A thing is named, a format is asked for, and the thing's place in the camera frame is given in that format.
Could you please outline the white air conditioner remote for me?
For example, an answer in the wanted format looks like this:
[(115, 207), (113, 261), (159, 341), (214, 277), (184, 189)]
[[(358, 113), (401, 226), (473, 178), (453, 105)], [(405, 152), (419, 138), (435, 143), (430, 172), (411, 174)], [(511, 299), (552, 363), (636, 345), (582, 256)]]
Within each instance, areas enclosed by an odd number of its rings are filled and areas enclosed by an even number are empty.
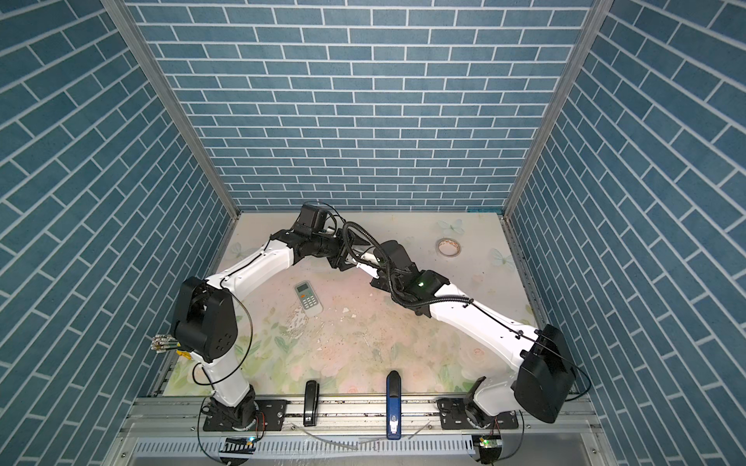
[(295, 292), (302, 310), (309, 318), (318, 316), (324, 310), (316, 291), (309, 282), (298, 283), (295, 286)]

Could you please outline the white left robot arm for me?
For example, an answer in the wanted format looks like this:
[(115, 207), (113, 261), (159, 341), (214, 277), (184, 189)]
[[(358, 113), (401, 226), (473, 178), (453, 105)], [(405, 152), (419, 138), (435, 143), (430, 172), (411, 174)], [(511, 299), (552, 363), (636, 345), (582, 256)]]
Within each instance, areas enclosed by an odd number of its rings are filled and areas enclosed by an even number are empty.
[(252, 392), (240, 372), (243, 361), (234, 349), (238, 339), (235, 308), (307, 256), (328, 258), (337, 266), (345, 258), (341, 235), (303, 226), (280, 230), (234, 266), (206, 279), (188, 278), (180, 286), (169, 335), (200, 364), (212, 399), (223, 407), (239, 407)]

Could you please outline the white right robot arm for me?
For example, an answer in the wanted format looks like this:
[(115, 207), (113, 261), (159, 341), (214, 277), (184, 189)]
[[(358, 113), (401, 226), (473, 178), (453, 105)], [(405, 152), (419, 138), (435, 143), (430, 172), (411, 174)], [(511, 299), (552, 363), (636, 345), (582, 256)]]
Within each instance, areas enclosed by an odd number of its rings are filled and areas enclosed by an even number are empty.
[(367, 252), (351, 249), (346, 260), (371, 275), (371, 285), (390, 293), (399, 306), (460, 330), (514, 371), (505, 380), (477, 381), (467, 402), (478, 415), (521, 409), (544, 423), (557, 420), (580, 373), (559, 328), (539, 329), (495, 312), (445, 276), (420, 270), (396, 241)]

